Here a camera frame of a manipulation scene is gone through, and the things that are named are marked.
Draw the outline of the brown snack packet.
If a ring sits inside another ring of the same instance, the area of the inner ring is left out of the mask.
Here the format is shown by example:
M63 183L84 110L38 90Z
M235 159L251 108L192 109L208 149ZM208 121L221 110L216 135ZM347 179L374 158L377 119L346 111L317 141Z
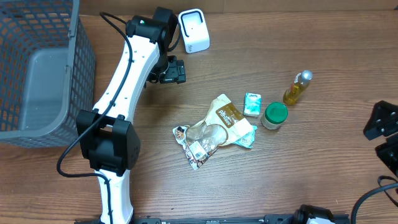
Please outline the brown snack packet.
M233 144L252 130L252 125L224 94L215 98L205 118L193 126L173 128L192 169L199 169L219 147Z

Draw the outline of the teal Kleenex tissue pack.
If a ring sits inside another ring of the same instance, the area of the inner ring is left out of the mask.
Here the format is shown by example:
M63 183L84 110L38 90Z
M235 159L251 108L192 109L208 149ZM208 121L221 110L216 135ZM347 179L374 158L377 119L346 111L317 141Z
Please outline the teal Kleenex tissue pack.
M246 93L244 98L243 115L258 117L261 113L261 101L262 97L260 94Z

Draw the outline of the teal snack bar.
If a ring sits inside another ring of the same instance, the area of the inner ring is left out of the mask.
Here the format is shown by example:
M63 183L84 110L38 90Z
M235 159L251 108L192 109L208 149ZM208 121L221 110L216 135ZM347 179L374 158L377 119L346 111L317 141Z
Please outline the teal snack bar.
M245 147L246 149L252 149L252 145L255 141L255 133L257 130L257 126L252 125L252 130L245 134L240 139L236 140L233 144Z

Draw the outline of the green lidded jar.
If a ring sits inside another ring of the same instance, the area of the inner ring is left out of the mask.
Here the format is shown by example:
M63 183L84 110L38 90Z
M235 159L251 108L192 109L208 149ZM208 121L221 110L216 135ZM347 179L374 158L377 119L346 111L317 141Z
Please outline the green lidded jar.
M285 122L288 115L289 111L283 103L273 102L265 109L261 123L265 128L275 130Z

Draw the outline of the yellow liquid bottle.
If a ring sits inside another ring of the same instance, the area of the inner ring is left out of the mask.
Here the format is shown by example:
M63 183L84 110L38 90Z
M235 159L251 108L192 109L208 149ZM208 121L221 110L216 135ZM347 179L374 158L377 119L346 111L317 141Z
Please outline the yellow liquid bottle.
M285 91L283 102L287 105L294 105L300 98L300 95L308 88L313 73L310 70L304 70L298 73L291 86Z

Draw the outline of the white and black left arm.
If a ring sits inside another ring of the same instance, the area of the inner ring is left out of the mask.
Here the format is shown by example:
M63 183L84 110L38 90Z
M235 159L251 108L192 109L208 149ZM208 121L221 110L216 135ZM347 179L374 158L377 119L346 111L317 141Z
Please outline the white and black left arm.
M158 7L153 17L134 16L124 24L124 52L106 91L76 119L82 156L99 180L102 214L97 223L134 221L129 178L141 141L132 122L146 83L186 81L183 60L168 55L178 24L172 10Z

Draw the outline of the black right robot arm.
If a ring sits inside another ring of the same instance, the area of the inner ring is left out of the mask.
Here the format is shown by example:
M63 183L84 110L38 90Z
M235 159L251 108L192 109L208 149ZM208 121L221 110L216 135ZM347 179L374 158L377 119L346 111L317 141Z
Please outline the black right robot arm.
M377 102L363 134L369 141L386 137L385 143L375 147L376 155L397 176L397 105Z

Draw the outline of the white barcode scanner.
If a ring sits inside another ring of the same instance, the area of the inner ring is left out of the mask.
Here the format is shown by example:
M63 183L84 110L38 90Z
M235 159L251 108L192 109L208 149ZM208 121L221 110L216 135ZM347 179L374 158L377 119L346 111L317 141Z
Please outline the white barcode scanner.
M178 15L178 21L186 53L192 54L210 47L210 35L201 9L182 11Z

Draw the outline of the dark grey mesh basket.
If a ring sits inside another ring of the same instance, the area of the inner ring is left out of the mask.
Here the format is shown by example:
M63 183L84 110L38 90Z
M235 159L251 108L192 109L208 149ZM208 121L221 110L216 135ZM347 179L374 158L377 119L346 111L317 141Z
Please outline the dark grey mesh basket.
M1 142L66 146L93 107L95 52L71 1L1 2Z

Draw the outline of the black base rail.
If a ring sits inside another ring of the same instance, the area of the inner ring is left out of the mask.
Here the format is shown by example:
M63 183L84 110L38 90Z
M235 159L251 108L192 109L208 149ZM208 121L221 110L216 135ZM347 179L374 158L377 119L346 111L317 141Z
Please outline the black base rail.
M293 214L268 214L263 217L239 218L185 218L185 219L160 219L160 218L133 218L133 224L307 224L329 223L350 224L347 214L334 215L328 209L312 205L301 205Z

